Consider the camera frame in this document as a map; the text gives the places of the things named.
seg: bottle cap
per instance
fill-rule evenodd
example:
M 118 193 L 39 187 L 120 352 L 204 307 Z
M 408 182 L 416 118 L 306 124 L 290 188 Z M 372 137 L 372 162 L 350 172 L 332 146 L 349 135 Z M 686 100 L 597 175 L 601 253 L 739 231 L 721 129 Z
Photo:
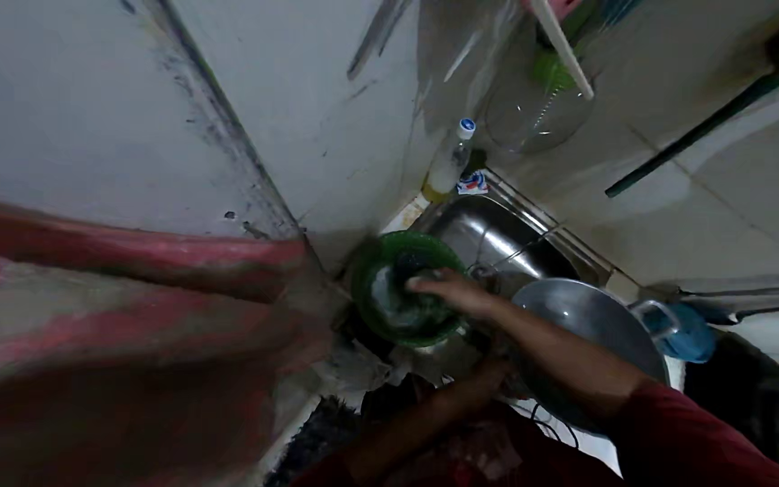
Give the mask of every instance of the bottle cap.
M 473 137 L 473 131 L 477 129 L 477 124 L 471 119 L 459 120 L 459 127 L 456 127 L 455 134 L 462 140 L 470 140 Z

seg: dish soap bottle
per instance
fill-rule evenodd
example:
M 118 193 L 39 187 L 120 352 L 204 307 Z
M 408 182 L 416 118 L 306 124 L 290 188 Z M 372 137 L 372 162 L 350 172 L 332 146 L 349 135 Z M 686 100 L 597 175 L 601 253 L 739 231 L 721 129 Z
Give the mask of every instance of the dish soap bottle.
M 422 195 L 431 203 L 447 199 L 459 181 L 461 171 L 465 170 L 467 160 L 471 157 L 471 138 L 476 129 L 473 120 L 461 119 L 459 127 L 455 129 L 455 137 L 448 133 L 444 138 L 422 184 Z

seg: red shirt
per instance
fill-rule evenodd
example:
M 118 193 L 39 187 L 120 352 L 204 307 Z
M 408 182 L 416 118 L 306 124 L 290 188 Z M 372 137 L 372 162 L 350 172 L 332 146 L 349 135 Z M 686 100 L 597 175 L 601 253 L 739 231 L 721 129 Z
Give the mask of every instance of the red shirt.
M 661 385 L 634 393 L 608 425 L 623 479 L 599 459 L 545 437 L 536 424 L 508 406 L 494 404 L 488 415 L 505 425 L 521 459 L 518 466 L 489 481 L 481 469 L 457 462 L 439 475 L 419 477 L 408 485 L 779 487 L 778 464 L 687 396 Z M 293 485 L 355 486 L 337 456 L 316 465 Z

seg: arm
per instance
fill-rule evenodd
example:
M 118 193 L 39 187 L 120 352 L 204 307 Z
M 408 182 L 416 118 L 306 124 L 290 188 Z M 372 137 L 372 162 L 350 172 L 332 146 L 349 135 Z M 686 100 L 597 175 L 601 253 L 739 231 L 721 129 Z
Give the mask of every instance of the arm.
M 630 485 L 779 486 L 779 465 L 683 394 L 563 328 L 482 291 L 456 273 L 408 282 L 495 325 L 608 426 Z
M 444 281 L 415 281 L 408 286 L 437 294 L 460 311 L 493 322 L 591 415 L 610 418 L 633 392 L 654 381 L 609 350 L 482 291 L 454 272 L 444 274 Z
M 329 462 L 347 470 L 327 469 L 319 464 L 294 482 L 295 487 L 313 485 L 367 485 L 382 477 L 410 454 L 427 446 L 453 423 L 485 406 L 498 392 L 510 365 L 487 360 L 463 381 L 435 391 L 428 398 L 399 414 L 389 423 L 357 438 Z

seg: hand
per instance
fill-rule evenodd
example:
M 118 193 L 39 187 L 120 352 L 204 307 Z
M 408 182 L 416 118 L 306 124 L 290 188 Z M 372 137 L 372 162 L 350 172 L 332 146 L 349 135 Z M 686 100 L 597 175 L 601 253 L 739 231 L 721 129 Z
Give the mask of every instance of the hand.
M 500 302 L 498 296 L 485 292 L 476 282 L 467 280 L 458 272 L 444 268 L 438 270 L 438 273 L 440 281 L 414 277 L 405 286 L 416 293 L 438 295 L 456 310 L 474 318 L 490 317 L 495 304 Z

